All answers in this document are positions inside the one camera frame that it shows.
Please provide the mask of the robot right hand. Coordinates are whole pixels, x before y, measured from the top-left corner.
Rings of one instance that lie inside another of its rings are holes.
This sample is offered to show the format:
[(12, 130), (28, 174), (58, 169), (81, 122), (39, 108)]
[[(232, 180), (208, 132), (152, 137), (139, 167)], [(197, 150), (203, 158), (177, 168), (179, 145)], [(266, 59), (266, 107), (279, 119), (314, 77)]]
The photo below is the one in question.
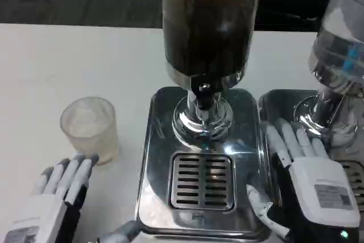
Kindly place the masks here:
[(246, 183), (256, 217), (283, 242), (359, 242), (361, 215), (343, 166), (322, 141), (284, 119), (263, 126), (282, 204), (253, 177)]

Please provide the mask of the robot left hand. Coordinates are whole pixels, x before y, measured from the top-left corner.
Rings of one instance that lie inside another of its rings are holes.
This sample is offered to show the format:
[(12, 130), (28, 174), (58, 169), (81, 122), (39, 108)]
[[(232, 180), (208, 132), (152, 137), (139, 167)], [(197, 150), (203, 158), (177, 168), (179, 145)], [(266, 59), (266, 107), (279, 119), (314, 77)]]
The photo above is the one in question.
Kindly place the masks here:
[(99, 156), (64, 158), (47, 167), (2, 242), (72, 242)]

